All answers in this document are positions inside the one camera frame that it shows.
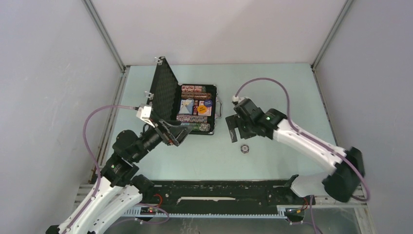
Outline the red playing card deck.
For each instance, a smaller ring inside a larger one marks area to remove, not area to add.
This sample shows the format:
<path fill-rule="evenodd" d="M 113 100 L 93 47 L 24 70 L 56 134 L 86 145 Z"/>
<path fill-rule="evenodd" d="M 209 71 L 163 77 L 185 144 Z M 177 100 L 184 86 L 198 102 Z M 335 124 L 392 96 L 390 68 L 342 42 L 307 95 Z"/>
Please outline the red playing card deck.
<path fill-rule="evenodd" d="M 211 116 L 212 115 L 213 102 L 210 99 L 200 100 L 197 107 L 197 113 L 199 116 Z"/>

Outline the poker chip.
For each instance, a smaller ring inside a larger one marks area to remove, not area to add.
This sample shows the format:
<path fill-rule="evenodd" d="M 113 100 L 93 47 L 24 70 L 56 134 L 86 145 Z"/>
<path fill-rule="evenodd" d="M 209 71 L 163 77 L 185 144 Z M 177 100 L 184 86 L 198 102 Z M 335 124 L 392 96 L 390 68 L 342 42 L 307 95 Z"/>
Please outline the poker chip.
<path fill-rule="evenodd" d="M 247 153 L 249 153 L 249 146 L 248 145 L 242 145 L 241 146 L 241 152 L 243 153 L 243 154 L 247 154 Z"/>

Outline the blue small blind button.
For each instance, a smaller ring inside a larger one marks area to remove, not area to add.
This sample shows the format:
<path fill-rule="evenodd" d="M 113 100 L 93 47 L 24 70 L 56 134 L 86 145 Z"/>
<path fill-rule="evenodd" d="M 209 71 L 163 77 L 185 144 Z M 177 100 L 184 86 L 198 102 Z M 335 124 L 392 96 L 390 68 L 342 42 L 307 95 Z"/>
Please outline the blue small blind button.
<path fill-rule="evenodd" d="M 212 107 L 213 101 L 210 99 L 204 100 L 204 106 L 206 106 L 207 108 Z"/>

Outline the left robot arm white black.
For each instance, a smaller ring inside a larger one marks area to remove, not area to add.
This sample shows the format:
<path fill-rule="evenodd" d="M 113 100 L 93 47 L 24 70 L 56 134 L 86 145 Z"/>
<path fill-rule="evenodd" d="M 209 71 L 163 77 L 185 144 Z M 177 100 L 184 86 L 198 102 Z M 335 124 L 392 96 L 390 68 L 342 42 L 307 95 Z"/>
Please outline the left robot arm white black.
<path fill-rule="evenodd" d="M 112 156 L 86 198 L 63 223 L 50 226 L 46 233 L 102 234 L 130 207 L 152 201 L 154 184 L 137 174 L 136 164 L 160 143 L 179 146 L 191 130 L 189 125 L 158 119 L 140 135 L 132 130 L 120 132 Z"/>

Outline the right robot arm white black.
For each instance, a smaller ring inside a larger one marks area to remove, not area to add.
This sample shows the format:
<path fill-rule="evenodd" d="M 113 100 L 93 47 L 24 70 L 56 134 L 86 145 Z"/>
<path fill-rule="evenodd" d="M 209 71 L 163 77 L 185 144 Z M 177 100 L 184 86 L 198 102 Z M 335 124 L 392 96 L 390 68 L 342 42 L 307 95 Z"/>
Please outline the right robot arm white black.
<path fill-rule="evenodd" d="M 286 202 L 295 204 L 302 197 L 315 195 L 318 189 L 324 189 L 327 195 L 342 203 L 354 197 L 365 175 L 359 149 L 333 146 L 294 125 L 287 115 L 276 109 L 263 112 L 249 98 L 233 97 L 232 103 L 235 114 L 225 119 L 232 142 L 238 137 L 267 137 L 304 154 L 324 170 L 320 174 L 292 176 L 283 191 Z"/>

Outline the orange big blind button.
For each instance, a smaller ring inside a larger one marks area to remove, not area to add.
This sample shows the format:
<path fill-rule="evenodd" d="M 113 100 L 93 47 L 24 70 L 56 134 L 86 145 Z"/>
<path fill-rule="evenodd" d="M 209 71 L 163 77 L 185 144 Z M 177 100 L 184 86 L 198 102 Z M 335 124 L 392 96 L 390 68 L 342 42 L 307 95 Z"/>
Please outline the orange big blind button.
<path fill-rule="evenodd" d="M 204 114 L 208 111 L 208 108 L 204 105 L 200 105 L 197 107 L 198 114 Z"/>

